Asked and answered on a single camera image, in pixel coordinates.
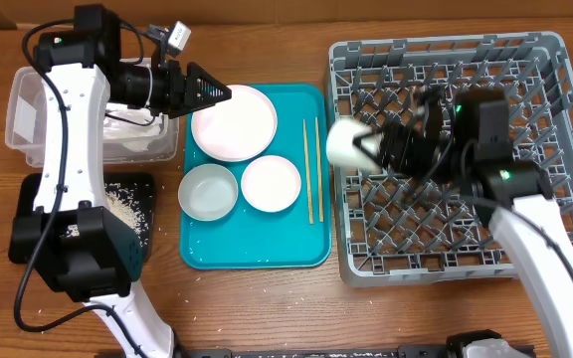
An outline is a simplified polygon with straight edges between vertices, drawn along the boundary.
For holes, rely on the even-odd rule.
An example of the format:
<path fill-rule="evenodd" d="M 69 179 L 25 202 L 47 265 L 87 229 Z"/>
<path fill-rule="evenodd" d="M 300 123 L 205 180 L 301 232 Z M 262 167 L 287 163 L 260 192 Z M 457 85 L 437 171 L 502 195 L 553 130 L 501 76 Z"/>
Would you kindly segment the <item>white napkin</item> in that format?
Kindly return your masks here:
<path fill-rule="evenodd" d="M 130 151 L 146 151 L 163 131 L 163 118 L 147 109 L 110 111 L 103 120 L 103 139 L 121 144 Z"/>

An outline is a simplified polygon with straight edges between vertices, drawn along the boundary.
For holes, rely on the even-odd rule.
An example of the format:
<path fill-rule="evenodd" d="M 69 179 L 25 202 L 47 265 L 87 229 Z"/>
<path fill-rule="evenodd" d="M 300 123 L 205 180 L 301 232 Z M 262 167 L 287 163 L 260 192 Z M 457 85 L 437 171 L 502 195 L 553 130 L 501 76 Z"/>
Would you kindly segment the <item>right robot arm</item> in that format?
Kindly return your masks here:
<path fill-rule="evenodd" d="M 469 90 L 449 105 L 444 98 L 440 88 L 420 92 L 418 112 L 406 124 L 374 129 L 348 120 L 355 165 L 453 185 L 506 251 L 550 347 L 573 357 L 573 247 L 549 176 L 539 164 L 513 158 L 502 90 Z"/>

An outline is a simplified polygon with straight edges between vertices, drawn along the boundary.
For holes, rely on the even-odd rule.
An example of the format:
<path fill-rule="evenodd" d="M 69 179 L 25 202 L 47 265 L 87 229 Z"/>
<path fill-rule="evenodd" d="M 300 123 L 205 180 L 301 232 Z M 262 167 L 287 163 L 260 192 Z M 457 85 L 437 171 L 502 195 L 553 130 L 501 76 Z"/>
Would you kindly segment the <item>grey bowl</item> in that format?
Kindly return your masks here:
<path fill-rule="evenodd" d="M 182 211 L 203 222 L 227 216 L 238 199 L 238 181 L 226 167 L 207 163 L 191 169 L 183 176 L 178 189 Z"/>

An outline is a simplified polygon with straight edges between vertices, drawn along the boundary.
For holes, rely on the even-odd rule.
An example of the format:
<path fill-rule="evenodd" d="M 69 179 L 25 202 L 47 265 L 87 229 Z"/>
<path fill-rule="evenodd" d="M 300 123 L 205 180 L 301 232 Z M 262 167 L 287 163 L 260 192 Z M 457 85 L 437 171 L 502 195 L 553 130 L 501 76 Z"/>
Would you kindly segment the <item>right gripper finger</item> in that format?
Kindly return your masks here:
<path fill-rule="evenodd" d="M 442 124 L 445 98 L 444 87 L 415 88 L 411 96 L 412 119 L 423 124 Z"/>
<path fill-rule="evenodd" d="M 381 167 L 379 155 L 382 141 L 382 134 L 376 131 L 369 131 L 357 134 L 352 139 L 352 145 L 357 151 L 363 154 L 376 167 Z"/>

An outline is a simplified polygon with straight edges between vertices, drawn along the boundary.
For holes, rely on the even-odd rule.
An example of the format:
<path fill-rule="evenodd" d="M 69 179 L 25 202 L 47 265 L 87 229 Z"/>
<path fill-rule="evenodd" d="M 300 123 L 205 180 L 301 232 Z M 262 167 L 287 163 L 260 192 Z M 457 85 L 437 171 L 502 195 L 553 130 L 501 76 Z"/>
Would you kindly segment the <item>small pink bowl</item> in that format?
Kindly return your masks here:
<path fill-rule="evenodd" d="M 277 213 L 296 201 L 301 190 L 301 178 L 289 160 L 266 155 L 247 166 L 241 188 L 252 207 L 266 213 Z"/>

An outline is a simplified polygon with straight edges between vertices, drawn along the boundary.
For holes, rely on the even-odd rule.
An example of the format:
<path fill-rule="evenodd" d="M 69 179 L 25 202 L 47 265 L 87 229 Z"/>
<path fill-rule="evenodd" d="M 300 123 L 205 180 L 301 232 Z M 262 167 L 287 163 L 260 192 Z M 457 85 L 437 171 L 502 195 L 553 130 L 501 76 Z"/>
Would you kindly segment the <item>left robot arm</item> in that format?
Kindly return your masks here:
<path fill-rule="evenodd" d="M 103 181 L 103 121 L 109 103 L 179 117 L 231 97 L 197 64 L 178 55 L 189 28 L 150 26 L 138 34 L 155 50 L 149 66 L 121 57 L 127 23 L 100 4 L 28 31 L 22 51 L 42 81 L 46 136 L 32 211 L 14 219 L 9 258 L 92 312 L 127 357 L 180 357 L 175 330 L 157 314 L 141 274 L 137 233 L 108 207 Z"/>

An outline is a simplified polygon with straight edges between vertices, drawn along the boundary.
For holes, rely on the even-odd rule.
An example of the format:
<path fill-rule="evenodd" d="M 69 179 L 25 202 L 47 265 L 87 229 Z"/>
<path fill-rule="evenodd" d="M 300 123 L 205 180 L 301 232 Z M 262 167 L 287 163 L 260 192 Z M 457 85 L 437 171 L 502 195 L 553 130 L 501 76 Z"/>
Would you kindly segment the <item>pile of rice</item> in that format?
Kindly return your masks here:
<path fill-rule="evenodd" d="M 110 211 L 124 221 L 139 238 L 145 256 L 149 253 L 153 213 L 151 194 L 142 193 L 147 186 L 137 183 L 110 182 L 104 184 L 105 196 Z"/>

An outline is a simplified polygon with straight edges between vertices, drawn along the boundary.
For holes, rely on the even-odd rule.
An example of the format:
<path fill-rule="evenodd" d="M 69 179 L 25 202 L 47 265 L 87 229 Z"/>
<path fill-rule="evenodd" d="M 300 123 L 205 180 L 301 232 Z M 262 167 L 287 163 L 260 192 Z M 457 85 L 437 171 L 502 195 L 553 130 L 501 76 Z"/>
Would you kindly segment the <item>small white cup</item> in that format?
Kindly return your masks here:
<path fill-rule="evenodd" d="M 356 136 L 371 132 L 369 125 L 350 116 L 341 116 L 331 125 L 327 135 L 326 156 L 329 163 L 342 168 L 380 172 L 381 167 L 353 144 Z"/>

